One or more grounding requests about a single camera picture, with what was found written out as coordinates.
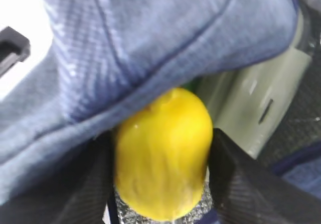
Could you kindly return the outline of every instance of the cloth fold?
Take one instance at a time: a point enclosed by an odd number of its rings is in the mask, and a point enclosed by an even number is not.
[[[0,205],[195,76],[285,50],[295,0],[44,0],[48,56],[0,105]]]

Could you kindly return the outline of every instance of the blue cloth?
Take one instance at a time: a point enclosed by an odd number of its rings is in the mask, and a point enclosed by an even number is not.
[[[285,50],[293,0],[44,0],[54,41],[1,103],[0,204],[171,87]]]

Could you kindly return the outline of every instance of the plastic container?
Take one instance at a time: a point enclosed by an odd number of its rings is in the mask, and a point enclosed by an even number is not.
[[[306,10],[299,12],[289,48],[238,71],[205,77],[197,94],[214,126],[256,158],[286,113],[311,62],[313,43]]]

